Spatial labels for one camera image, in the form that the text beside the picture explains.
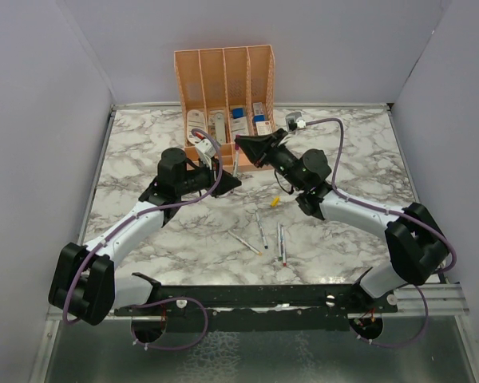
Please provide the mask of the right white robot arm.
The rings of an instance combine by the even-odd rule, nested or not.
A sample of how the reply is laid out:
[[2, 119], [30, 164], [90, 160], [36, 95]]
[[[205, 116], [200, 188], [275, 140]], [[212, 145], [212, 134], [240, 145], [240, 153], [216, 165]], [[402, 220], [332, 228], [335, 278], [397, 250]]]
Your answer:
[[385, 293], [424, 284], [445, 260], [449, 249], [429, 211], [419, 203], [388, 207], [355, 199], [327, 182], [332, 170], [321, 149], [296, 157], [283, 143], [282, 129], [264, 136], [237, 136], [236, 145], [257, 168], [273, 167], [299, 194], [299, 208], [323, 221], [344, 223], [382, 240], [389, 258], [364, 272], [350, 293], [361, 312], [375, 307]]

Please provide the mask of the blue pen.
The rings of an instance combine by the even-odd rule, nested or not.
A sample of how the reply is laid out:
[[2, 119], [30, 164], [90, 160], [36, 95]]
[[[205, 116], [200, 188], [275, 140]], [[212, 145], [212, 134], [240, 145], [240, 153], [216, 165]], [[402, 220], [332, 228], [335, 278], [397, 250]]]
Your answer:
[[265, 232], [264, 232], [264, 229], [263, 229], [263, 224], [262, 224], [262, 222], [261, 222], [259, 213], [258, 213], [257, 211], [255, 212], [255, 219], [256, 219], [256, 222], [257, 222], [257, 224], [258, 224], [258, 228], [259, 228], [259, 233], [260, 233], [261, 239], [262, 239], [262, 241], [263, 241], [263, 247], [264, 247], [264, 249], [268, 249], [267, 237], [266, 237], [266, 235], [265, 235]]

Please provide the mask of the yellow pen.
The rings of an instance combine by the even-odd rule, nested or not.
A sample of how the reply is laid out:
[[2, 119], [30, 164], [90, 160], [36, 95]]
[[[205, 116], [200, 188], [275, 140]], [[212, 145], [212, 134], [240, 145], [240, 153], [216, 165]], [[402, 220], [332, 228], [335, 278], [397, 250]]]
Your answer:
[[252, 251], [253, 253], [261, 256], [262, 255], [262, 251], [258, 250], [257, 248], [255, 248], [254, 246], [252, 246], [249, 242], [247, 242], [245, 239], [242, 239], [241, 237], [239, 237], [237, 234], [233, 233], [232, 231], [228, 231], [228, 234], [233, 238], [235, 239], [236, 241], [238, 241], [239, 243], [241, 243], [243, 246], [245, 246], [246, 248], [248, 248], [250, 251]]

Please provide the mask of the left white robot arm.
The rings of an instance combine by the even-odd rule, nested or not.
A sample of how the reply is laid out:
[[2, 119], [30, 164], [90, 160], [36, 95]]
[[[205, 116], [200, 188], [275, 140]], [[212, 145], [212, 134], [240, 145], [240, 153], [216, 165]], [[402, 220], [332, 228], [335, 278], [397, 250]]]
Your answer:
[[201, 192], [217, 197], [241, 185], [238, 178], [210, 164], [194, 164], [179, 148], [162, 152], [157, 175], [133, 209], [104, 234], [83, 245], [68, 243], [59, 255], [48, 301], [90, 325], [103, 321], [110, 310], [135, 306], [140, 313], [155, 313], [160, 295], [156, 282], [141, 274], [116, 278], [125, 257], [148, 236], [164, 227], [185, 205], [183, 196]]

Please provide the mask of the yellow pen cap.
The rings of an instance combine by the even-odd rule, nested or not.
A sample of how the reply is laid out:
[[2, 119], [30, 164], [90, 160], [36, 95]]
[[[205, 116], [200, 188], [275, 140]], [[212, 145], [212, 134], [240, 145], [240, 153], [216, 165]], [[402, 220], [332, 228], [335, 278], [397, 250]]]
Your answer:
[[272, 207], [276, 207], [278, 206], [280, 203], [280, 197], [279, 196], [276, 196], [272, 201], [271, 201], [271, 206]]

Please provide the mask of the green pen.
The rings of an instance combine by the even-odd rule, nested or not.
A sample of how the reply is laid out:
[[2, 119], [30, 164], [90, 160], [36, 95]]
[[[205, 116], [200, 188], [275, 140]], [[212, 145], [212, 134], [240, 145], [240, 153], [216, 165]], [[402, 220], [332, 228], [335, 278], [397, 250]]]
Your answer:
[[281, 234], [281, 225], [280, 222], [277, 223], [277, 246], [278, 246], [278, 260], [282, 262], [283, 256], [282, 256], [282, 249], [283, 245], [281, 244], [282, 241], [282, 234]]

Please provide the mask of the purple pen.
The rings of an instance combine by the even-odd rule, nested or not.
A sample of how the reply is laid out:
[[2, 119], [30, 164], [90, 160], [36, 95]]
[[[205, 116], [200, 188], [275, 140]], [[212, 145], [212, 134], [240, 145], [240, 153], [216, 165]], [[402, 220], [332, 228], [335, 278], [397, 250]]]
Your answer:
[[232, 170], [232, 175], [235, 178], [235, 187], [236, 189], [238, 186], [241, 185], [241, 181], [238, 179], [238, 167], [239, 167], [239, 161], [240, 161], [240, 150], [237, 152], [235, 150], [235, 157], [234, 157], [234, 164], [233, 164], [233, 170]]

